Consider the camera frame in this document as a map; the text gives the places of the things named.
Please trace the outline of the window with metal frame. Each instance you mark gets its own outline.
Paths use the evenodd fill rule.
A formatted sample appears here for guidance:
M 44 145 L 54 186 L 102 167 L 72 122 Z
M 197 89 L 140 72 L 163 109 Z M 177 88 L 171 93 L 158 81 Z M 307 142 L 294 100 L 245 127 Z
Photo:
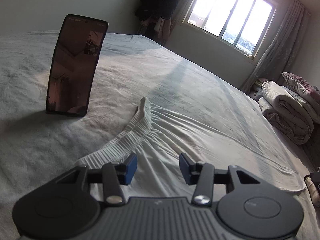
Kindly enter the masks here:
M 254 58 L 275 10 L 271 0 L 193 0 L 183 22 Z

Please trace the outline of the dark hanging coat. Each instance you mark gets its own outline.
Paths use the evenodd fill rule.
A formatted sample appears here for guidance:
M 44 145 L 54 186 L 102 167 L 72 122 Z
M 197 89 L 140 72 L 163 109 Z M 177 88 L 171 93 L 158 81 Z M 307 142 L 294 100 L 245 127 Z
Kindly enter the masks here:
M 178 0 L 140 0 L 135 16 L 140 21 L 146 21 L 149 18 L 167 20 L 171 18 L 177 4 Z

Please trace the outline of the cream trousers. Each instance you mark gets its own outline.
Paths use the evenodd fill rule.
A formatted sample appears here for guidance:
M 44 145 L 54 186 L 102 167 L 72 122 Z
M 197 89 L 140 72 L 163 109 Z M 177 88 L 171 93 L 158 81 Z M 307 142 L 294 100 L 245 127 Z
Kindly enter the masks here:
M 125 129 L 101 149 L 80 158 L 78 165 L 90 169 L 137 155 L 138 168 L 125 197 L 191 197 L 178 159 L 186 153 L 194 161 L 216 168 L 240 166 L 286 192 L 305 189 L 305 183 L 278 139 L 259 140 L 221 132 L 143 98 Z

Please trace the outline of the pink hanging garment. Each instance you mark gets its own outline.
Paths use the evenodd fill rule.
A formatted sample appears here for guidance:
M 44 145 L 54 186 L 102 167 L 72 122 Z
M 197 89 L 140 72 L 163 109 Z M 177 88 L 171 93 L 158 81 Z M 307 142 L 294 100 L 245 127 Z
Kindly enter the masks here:
M 171 18 L 160 18 L 155 26 L 155 31 L 160 40 L 167 41 L 171 31 Z

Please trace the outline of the black smartphone on stand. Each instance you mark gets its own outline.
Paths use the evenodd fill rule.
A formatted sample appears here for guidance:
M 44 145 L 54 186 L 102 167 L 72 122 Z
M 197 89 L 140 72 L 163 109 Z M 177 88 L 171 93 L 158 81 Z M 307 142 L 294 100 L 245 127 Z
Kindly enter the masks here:
M 50 67 L 46 113 L 84 117 L 109 23 L 68 14 L 63 20 Z

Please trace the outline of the rolled beige duvet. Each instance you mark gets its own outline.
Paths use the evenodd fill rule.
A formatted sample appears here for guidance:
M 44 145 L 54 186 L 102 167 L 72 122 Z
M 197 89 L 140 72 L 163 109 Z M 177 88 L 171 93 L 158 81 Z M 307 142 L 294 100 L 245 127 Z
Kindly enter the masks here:
M 296 92 L 266 81 L 261 86 L 258 100 L 263 116 L 293 143 L 306 143 L 313 132 L 318 115 L 313 107 Z

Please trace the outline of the grey bed sheet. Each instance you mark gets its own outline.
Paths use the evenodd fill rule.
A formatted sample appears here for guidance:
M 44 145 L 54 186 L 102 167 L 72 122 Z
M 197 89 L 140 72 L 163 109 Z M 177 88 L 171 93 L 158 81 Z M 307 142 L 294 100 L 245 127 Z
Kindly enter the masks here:
M 221 132 L 278 139 L 301 178 L 313 171 L 300 147 L 275 129 L 257 102 L 218 76 L 139 35 L 108 34 L 83 118 L 46 113 L 57 31 L 1 37 L 1 239 L 17 239 L 19 198 L 77 165 L 114 139 L 140 101 L 183 114 Z M 298 239 L 319 239 L 319 209 L 305 189 Z

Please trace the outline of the grey curtain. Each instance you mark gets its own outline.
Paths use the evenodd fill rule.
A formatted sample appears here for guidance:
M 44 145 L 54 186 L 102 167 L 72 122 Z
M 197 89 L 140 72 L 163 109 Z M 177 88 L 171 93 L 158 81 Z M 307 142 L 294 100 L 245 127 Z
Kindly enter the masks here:
M 259 77 L 276 83 L 283 82 L 281 74 L 291 71 L 310 16 L 310 12 L 302 2 L 292 0 L 275 38 L 263 53 L 253 72 L 241 85 L 242 92 L 249 93 Z

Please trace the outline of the maroon grey pillow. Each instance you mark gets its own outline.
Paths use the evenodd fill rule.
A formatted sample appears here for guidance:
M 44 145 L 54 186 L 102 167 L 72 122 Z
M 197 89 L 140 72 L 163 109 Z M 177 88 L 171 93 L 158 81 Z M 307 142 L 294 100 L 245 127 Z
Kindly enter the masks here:
M 315 111 L 312 117 L 315 123 L 319 124 L 319 92 L 308 83 L 304 78 L 289 72 L 282 72 L 287 88 L 296 92 L 301 98 L 307 101 Z

